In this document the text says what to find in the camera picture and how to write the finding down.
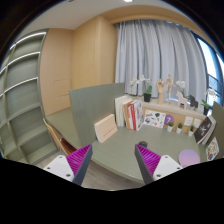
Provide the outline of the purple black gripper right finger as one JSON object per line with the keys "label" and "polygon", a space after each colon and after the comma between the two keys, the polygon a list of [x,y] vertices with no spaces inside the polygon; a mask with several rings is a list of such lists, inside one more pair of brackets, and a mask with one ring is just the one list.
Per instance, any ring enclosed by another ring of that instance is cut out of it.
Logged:
{"label": "purple black gripper right finger", "polygon": [[169,155],[160,156],[138,144],[135,145],[135,156],[145,184],[152,183],[182,169]]}

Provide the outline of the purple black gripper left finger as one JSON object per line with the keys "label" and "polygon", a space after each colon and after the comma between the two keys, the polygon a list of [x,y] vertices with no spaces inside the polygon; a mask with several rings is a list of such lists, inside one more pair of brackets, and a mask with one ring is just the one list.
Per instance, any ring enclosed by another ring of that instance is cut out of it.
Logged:
{"label": "purple black gripper left finger", "polygon": [[81,186],[92,154],[92,145],[87,145],[68,156],[57,156],[44,170]]}

